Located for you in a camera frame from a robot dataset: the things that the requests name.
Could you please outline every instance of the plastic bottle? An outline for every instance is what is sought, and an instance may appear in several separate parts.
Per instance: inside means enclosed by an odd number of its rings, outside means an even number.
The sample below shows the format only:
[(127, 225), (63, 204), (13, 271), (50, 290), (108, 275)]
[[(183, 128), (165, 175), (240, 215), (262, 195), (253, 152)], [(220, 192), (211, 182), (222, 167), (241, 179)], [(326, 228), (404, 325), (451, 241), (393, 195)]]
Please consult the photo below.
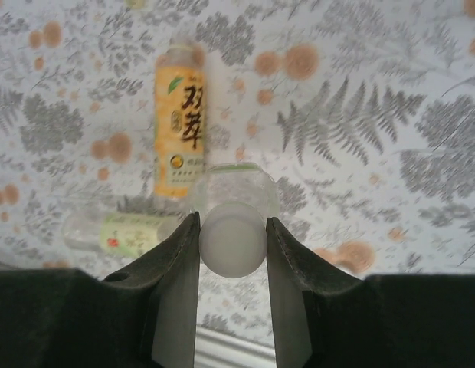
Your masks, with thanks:
[(204, 171), (205, 74), (178, 34), (156, 67), (154, 193), (180, 199)]
[(267, 255), (265, 222), (277, 217), (277, 185), (258, 165), (210, 168), (192, 187), (188, 200), (200, 213), (200, 255), (216, 274), (240, 278)]
[(70, 214), (62, 235), (70, 248), (108, 251), (138, 258), (166, 240), (178, 227), (178, 216), (140, 215), (81, 209)]

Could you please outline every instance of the plastic lid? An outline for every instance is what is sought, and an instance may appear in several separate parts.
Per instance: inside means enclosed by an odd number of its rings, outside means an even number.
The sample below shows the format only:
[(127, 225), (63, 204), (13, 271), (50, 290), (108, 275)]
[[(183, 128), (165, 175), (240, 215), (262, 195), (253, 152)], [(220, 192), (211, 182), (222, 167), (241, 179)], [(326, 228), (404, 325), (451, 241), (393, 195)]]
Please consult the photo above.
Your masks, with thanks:
[(267, 256), (267, 233), (260, 213), (244, 203), (214, 207), (200, 231), (200, 255), (207, 267), (226, 278), (242, 278)]

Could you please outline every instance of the white cap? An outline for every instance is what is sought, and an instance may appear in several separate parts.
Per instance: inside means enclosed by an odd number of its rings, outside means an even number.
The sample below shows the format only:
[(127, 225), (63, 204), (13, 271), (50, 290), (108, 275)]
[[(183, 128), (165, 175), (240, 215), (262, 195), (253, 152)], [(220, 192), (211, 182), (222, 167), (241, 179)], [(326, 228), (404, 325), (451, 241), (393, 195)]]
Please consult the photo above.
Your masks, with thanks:
[(200, 231), (200, 255), (207, 267), (226, 278), (242, 278), (267, 256), (267, 233), (260, 213), (244, 203), (214, 207)]

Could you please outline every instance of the orange label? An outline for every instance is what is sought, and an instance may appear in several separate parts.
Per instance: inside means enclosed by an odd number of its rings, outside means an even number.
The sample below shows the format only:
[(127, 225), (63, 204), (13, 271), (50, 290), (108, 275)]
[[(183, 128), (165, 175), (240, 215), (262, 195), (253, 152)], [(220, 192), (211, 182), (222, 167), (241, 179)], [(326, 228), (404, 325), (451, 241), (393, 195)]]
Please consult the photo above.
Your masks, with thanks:
[(154, 193), (181, 198), (204, 169), (205, 76), (161, 67), (155, 83)]

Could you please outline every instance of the floral wallpaper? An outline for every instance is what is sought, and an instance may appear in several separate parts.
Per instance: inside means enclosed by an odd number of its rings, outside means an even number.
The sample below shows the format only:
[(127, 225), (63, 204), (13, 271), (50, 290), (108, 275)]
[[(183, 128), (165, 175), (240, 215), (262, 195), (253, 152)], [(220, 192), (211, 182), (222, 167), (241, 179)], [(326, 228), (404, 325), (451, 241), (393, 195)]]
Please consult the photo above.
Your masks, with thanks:
[[(68, 248), (62, 224), (164, 209), (152, 89), (182, 29), (208, 74), (208, 164), (268, 171), (307, 247), (356, 249), (359, 277), (475, 273), (475, 0), (0, 0), (0, 262), (130, 261)], [(273, 344), (265, 265), (202, 266), (199, 300), (200, 324)]]

